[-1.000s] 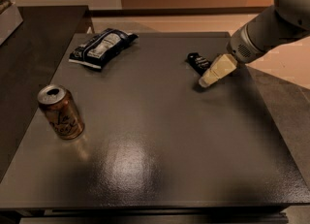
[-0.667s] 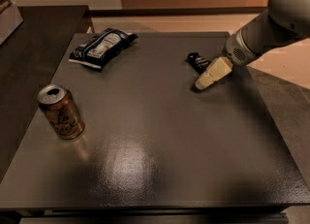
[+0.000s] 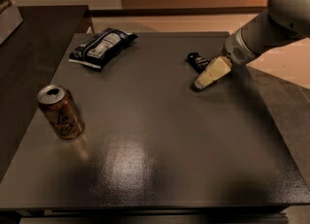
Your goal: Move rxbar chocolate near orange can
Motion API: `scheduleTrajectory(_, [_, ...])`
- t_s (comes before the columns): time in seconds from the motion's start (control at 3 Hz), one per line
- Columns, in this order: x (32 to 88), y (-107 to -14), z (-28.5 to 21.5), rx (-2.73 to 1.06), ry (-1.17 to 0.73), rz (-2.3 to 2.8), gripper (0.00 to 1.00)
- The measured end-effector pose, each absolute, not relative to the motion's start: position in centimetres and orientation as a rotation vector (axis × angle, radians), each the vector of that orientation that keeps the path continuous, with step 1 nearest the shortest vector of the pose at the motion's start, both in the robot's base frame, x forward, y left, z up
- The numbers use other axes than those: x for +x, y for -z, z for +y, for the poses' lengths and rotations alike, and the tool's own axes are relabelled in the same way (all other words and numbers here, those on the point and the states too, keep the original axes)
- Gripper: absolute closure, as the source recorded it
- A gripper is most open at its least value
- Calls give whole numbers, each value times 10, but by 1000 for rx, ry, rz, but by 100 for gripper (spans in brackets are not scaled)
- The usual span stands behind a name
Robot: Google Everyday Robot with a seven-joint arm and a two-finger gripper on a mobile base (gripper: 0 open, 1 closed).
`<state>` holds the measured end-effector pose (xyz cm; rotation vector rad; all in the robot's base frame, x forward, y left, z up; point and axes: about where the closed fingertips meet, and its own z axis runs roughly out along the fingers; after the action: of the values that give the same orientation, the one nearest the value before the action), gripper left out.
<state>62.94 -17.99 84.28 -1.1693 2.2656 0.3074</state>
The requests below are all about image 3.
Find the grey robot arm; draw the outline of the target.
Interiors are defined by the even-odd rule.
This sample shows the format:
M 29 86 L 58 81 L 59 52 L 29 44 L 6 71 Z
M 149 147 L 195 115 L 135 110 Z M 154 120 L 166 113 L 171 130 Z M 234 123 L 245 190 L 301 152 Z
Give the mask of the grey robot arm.
M 267 0 L 266 9 L 233 32 L 194 82 L 198 90 L 270 49 L 310 37 L 310 0 Z

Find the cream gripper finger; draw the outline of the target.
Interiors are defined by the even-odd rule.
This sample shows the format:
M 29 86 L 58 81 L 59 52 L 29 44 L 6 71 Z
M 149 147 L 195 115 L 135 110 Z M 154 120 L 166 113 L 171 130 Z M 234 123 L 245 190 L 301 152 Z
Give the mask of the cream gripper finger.
M 204 89 L 232 70 L 232 63 L 226 56 L 214 58 L 194 82 L 197 89 Z

